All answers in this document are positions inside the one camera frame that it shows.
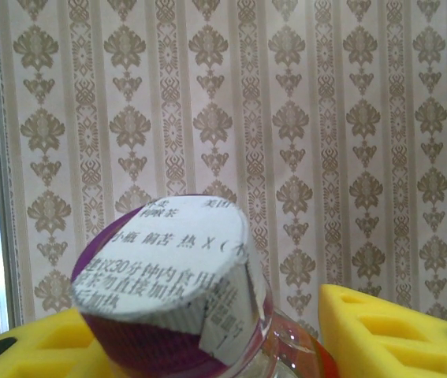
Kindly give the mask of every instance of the damask pattern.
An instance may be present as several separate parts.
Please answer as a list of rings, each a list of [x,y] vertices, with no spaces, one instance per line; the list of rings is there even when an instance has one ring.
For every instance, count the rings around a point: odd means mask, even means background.
[[[26,321],[106,224],[192,192],[244,208],[313,335],[324,282],[447,319],[447,1],[5,4]]]

